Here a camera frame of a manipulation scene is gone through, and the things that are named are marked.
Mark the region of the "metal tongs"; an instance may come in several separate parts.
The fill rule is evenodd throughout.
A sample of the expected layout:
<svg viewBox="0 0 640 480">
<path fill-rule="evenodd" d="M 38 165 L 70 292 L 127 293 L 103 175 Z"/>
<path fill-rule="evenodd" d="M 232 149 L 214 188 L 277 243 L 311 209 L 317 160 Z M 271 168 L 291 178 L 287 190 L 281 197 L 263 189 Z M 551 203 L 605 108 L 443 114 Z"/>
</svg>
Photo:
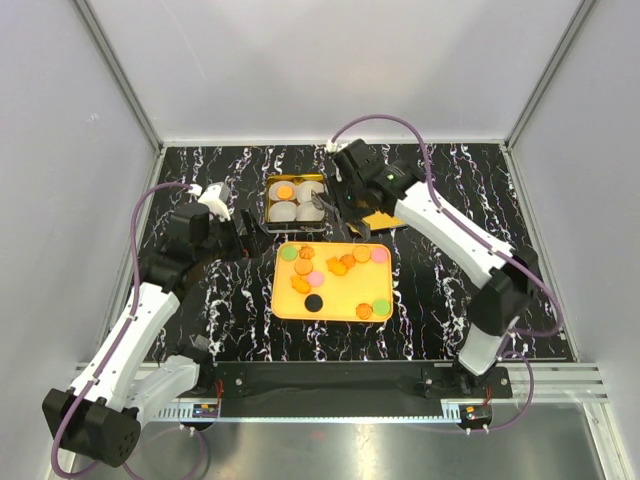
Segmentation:
<svg viewBox="0 0 640 480">
<path fill-rule="evenodd" d="M 317 209 L 323 210 L 327 215 L 331 214 L 337 221 L 343 220 L 340 204 L 331 193 L 312 191 L 311 201 Z"/>
</svg>

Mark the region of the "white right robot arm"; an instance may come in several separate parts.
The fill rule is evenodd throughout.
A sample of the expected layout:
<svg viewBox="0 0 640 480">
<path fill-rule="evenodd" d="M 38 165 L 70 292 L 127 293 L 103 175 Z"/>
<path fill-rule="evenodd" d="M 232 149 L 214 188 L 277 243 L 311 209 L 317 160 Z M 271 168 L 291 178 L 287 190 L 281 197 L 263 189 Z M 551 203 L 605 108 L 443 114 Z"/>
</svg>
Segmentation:
<svg viewBox="0 0 640 480">
<path fill-rule="evenodd" d="M 326 145 L 336 172 L 328 179 L 332 209 L 362 237 L 371 235 L 368 216 L 381 212 L 421 233 L 453 260 L 477 288 L 466 309 L 470 324 L 458 355 L 454 384 L 476 396 L 490 383 L 488 370 L 500 354 L 508 328 L 528 308 L 538 267 L 532 250 L 515 251 L 481 229 L 431 188 L 405 161 L 374 156 L 361 139 Z"/>
</svg>

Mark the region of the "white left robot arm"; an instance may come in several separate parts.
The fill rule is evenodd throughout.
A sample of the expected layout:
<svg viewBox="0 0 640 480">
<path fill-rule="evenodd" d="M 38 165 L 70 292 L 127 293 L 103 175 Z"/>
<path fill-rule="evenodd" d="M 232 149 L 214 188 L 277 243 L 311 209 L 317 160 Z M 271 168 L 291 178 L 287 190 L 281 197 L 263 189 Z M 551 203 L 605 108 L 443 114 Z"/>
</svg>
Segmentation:
<svg viewBox="0 0 640 480">
<path fill-rule="evenodd" d="M 184 204 L 171 214 L 157 247 L 142 256 L 124 310 L 94 358 L 66 390 L 51 389 L 43 400 L 57 475 L 71 476 L 58 463 L 59 449 L 122 466 L 143 427 L 164 407 L 219 385 L 212 354 L 196 343 L 177 347 L 144 380 L 134 377 L 160 330 L 212 264 L 258 258 L 273 245 L 273 235 L 249 210 L 241 215 L 244 233 L 223 207 L 208 203 Z"/>
</svg>

